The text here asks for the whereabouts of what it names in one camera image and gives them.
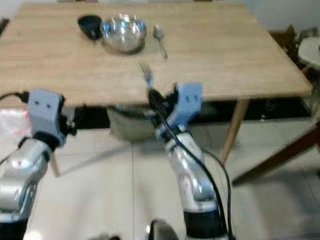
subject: wooden table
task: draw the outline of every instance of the wooden table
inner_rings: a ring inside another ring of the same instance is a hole
[[[77,18],[117,13],[147,24],[145,48],[119,55],[81,33]],[[152,36],[159,24],[168,59]],[[0,94],[40,87],[63,94],[67,106],[146,103],[139,62],[161,93],[176,82],[201,82],[204,100],[237,99],[222,154],[227,160],[250,98],[306,95],[311,85],[242,4],[26,3],[0,39]],[[20,107],[14,99],[4,107]]]

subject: white wall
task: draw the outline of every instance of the white wall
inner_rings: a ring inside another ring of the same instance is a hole
[[[24,2],[51,3],[56,1],[57,0],[0,0],[0,17],[12,18]],[[228,1],[244,3],[267,30],[284,30],[290,24],[293,24],[297,32],[309,27],[320,27],[320,0]]]

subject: metal bowl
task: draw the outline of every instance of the metal bowl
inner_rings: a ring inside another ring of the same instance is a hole
[[[101,23],[103,40],[112,49],[132,53],[145,44],[147,26],[137,16],[119,13]]]

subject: fork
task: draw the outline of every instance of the fork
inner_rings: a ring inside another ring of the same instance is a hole
[[[154,83],[154,76],[151,71],[151,68],[148,64],[146,64],[144,62],[140,63],[140,67],[141,67],[141,70],[143,73],[143,78],[144,78],[146,84],[148,85],[148,87],[151,89],[152,84]]]

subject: black cup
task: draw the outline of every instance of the black cup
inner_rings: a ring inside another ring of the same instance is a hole
[[[101,17],[97,15],[86,15],[78,18],[80,29],[91,40],[97,40],[101,37],[101,22]]]

